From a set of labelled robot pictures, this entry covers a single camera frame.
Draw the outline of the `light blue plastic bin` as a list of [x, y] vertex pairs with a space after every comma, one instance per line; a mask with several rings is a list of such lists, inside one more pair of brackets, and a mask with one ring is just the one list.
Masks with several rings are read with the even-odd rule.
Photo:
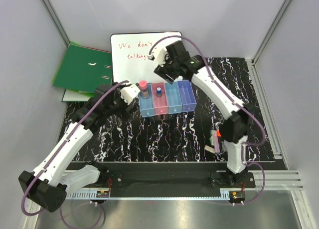
[[144, 98], [142, 96], [142, 90], [140, 90], [140, 93], [139, 93], [139, 109], [140, 109], [140, 114], [142, 117], [155, 116], [155, 108], [153, 103], [151, 84], [147, 84], [147, 87], [148, 87], [147, 90], [149, 93], [148, 98]]

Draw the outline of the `pink capped glitter jar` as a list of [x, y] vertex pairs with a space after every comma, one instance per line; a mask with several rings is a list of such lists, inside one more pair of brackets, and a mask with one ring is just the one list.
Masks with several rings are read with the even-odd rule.
[[139, 82], [140, 94], [143, 99], [148, 99], [150, 97], [148, 84], [145, 80]]

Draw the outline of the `small blue capped bottle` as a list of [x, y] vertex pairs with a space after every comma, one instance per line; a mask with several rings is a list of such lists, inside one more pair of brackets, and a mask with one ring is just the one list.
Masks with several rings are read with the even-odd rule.
[[162, 97], [162, 88], [161, 87], [157, 87], [156, 94], [157, 94], [158, 98]]

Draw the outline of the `purple plastic bin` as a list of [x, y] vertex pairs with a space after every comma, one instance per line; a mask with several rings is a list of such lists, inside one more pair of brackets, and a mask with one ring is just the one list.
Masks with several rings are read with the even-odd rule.
[[177, 81], [181, 102], [182, 102], [182, 113], [194, 112], [197, 101], [191, 86], [191, 82], [188, 80]]

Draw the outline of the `pink plastic bin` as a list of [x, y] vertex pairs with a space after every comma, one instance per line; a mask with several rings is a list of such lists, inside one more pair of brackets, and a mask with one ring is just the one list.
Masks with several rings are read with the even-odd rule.
[[[157, 91], [158, 88], [161, 89], [160, 97], [158, 96], [158, 91]], [[152, 83], [151, 90], [152, 90], [152, 98], [153, 98], [153, 104], [155, 109], [155, 115], [168, 114], [168, 103], [167, 103], [164, 82]]]

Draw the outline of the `white dry-erase board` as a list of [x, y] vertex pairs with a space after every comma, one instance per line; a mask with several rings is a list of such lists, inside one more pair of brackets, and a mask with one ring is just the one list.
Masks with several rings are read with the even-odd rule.
[[160, 39], [171, 36], [181, 36], [179, 31], [113, 34], [110, 37], [113, 81], [129, 80], [139, 83], [158, 83], [164, 80], [154, 73], [158, 66], [156, 61], [148, 59], [149, 50]]

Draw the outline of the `pink eraser bar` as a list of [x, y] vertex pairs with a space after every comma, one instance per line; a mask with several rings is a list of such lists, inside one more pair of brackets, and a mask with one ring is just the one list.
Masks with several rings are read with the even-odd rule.
[[214, 139], [214, 148], [216, 153], [220, 153], [220, 142], [218, 136]]

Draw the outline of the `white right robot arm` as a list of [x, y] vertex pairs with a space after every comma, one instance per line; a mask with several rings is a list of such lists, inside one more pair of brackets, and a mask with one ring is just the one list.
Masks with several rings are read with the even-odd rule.
[[231, 187], [240, 186], [244, 182], [242, 171], [246, 168], [243, 144], [252, 123], [248, 115], [250, 110], [221, 83], [202, 56], [190, 56], [182, 41], [162, 48], [153, 46], [148, 58], [157, 62], [154, 73], [165, 81], [171, 84], [178, 77], [187, 79], [215, 103], [225, 119], [219, 126], [219, 132], [228, 153], [227, 168], [230, 172], [226, 175], [226, 181]]

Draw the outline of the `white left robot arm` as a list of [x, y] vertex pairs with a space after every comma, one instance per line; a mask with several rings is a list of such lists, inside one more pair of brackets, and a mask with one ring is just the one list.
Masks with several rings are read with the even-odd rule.
[[105, 124], [106, 119], [116, 115], [129, 118], [134, 111], [134, 100], [140, 90], [129, 81], [102, 84], [94, 95], [74, 115], [67, 131], [49, 155], [31, 172], [23, 171], [18, 181], [24, 192], [21, 210], [26, 216], [26, 199], [41, 206], [42, 210], [54, 212], [61, 207], [66, 196], [81, 188], [94, 184], [103, 187], [110, 182], [108, 169], [92, 161], [69, 174], [64, 172], [78, 151], [95, 132]]

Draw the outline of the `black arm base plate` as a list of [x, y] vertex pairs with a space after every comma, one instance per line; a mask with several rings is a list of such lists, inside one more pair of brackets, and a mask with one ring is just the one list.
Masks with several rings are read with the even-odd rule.
[[110, 199], [206, 200], [227, 198], [226, 190], [254, 189], [251, 172], [231, 179], [225, 163], [108, 163]]

